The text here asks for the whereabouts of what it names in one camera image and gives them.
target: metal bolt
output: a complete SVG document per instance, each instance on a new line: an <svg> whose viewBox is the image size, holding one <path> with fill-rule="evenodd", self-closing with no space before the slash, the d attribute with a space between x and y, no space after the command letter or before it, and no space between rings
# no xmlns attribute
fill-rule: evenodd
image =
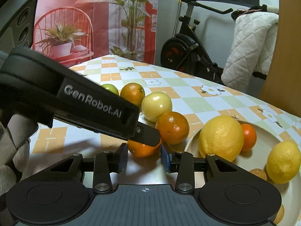
<svg viewBox="0 0 301 226"><path fill-rule="evenodd" d="M136 133L141 133L141 128L140 127L136 127Z"/></svg>
<svg viewBox="0 0 301 226"><path fill-rule="evenodd" d="M95 189L99 191L106 191L110 188L110 186L106 183L99 183L95 185Z"/></svg>
<svg viewBox="0 0 301 226"><path fill-rule="evenodd" d="M181 191L189 191L192 189L192 185L190 183L181 183L178 185L178 189Z"/></svg>

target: beige plate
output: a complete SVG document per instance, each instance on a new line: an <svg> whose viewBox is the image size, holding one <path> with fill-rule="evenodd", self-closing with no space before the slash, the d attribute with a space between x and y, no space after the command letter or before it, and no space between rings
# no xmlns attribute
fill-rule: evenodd
<svg viewBox="0 0 301 226"><path fill-rule="evenodd" d="M253 125L257 133L257 142L250 152L244 156L239 155L233 163L242 167L245 170L252 170L254 168L264 169L268 154L273 146L280 141L270 134L268 131L259 126ZM202 157L199 153L199 135L200 130L196 132L185 147L186 152L190 152L194 157ZM205 184L202 172L195 172L195 187L199 188ZM298 173L290 182L286 184L274 184L282 197L282 204L284 206L284 218L278 224L279 226L301 226L298 221L298 216L301 217L301 177Z"/></svg>

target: white pot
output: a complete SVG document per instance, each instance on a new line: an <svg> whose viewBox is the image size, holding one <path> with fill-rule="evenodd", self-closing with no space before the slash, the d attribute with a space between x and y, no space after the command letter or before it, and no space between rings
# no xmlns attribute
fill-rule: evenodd
<svg viewBox="0 0 301 226"><path fill-rule="evenodd" d="M58 46L52 46L51 52L54 58L68 56L70 54L72 43L65 43Z"/></svg>

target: tablecloth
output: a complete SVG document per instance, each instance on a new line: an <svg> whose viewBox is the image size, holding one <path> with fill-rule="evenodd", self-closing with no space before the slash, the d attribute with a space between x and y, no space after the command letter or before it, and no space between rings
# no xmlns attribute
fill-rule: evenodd
<svg viewBox="0 0 301 226"><path fill-rule="evenodd" d="M172 100L173 111L183 114L189 124L188 138L172 146L183 150L189 138L208 120L218 115L230 115L256 124L280 140L301 144L301 118L231 88L185 73L146 63L127 60L114 55L96 58L71 68L97 84L111 83L119 91L124 85L136 82L145 94L164 92ZM139 121L153 125L143 115ZM31 137L30 161L25 176L71 155L82 153L93 157L101 150L112 150L124 141L103 134L80 129L54 120L53 128L44 125ZM175 183L174 174L166 174L159 154L149 158L135 158L129 153L128 164L121 174L111 174L112 183L156 184ZM92 174L84 184L91 186Z"/></svg>

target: brown wooden panel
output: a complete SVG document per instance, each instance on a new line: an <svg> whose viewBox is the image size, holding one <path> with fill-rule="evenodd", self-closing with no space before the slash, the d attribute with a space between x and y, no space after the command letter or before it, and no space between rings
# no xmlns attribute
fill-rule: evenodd
<svg viewBox="0 0 301 226"><path fill-rule="evenodd" d="M301 117L301 0L279 0L275 51L260 99Z"/></svg>

